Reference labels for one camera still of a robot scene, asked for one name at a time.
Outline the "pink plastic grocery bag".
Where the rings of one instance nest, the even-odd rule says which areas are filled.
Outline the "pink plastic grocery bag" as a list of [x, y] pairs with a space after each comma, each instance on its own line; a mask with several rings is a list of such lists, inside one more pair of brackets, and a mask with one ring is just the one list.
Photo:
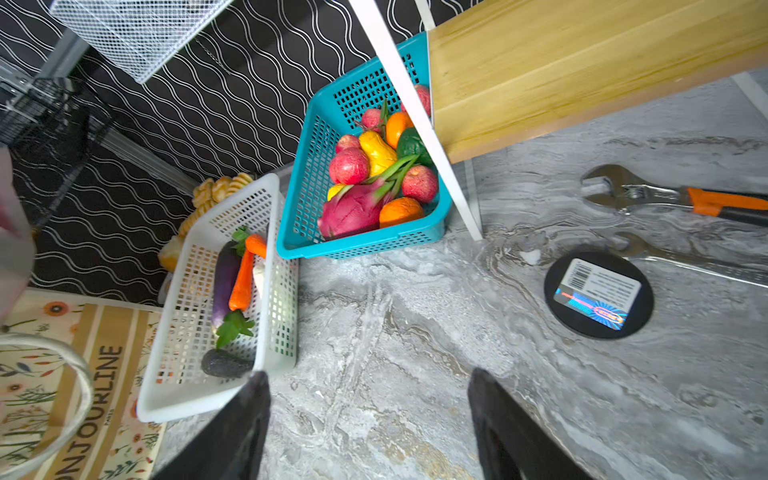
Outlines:
[[23, 294], [33, 271], [32, 229], [13, 186], [10, 151], [1, 148], [1, 322]]

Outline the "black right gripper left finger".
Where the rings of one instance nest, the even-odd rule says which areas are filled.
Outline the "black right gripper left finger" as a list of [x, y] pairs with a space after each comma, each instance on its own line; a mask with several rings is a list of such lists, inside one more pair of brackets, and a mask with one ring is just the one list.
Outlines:
[[270, 407], [268, 375], [256, 372], [155, 477], [188, 480], [258, 478]]

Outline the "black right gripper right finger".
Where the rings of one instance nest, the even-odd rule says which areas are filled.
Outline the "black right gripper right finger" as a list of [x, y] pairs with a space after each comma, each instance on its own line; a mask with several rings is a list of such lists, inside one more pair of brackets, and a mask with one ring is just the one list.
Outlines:
[[488, 371], [475, 368], [468, 401], [486, 479], [588, 479]]

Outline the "cream canvas tote bag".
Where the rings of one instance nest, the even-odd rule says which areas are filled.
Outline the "cream canvas tote bag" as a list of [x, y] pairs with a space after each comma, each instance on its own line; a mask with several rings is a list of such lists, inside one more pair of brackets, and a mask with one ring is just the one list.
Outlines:
[[[4, 333], [68, 344], [88, 365], [94, 404], [62, 448], [30, 479], [148, 479], [165, 433], [138, 418], [138, 398], [161, 316], [158, 307], [49, 290], [26, 290]], [[77, 372], [56, 351], [1, 348], [1, 469], [38, 457], [74, 423]]]

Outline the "white plastic vegetable basket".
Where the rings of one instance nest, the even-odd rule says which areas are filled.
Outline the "white plastic vegetable basket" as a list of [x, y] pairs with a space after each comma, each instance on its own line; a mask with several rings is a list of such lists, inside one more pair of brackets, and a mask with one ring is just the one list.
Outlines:
[[241, 388], [243, 377], [204, 373], [204, 355], [214, 349], [211, 324], [215, 264], [240, 227], [267, 242], [264, 281], [254, 288], [246, 317], [251, 336], [226, 351], [248, 360], [255, 371], [278, 375], [297, 360], [299, 263], [277, 251], [285, 197], [280, 179], [266, 174], [201, 216], [186, 236], [157, 327], [138, 396], [143, 422], [164, 423], [222, 408]]

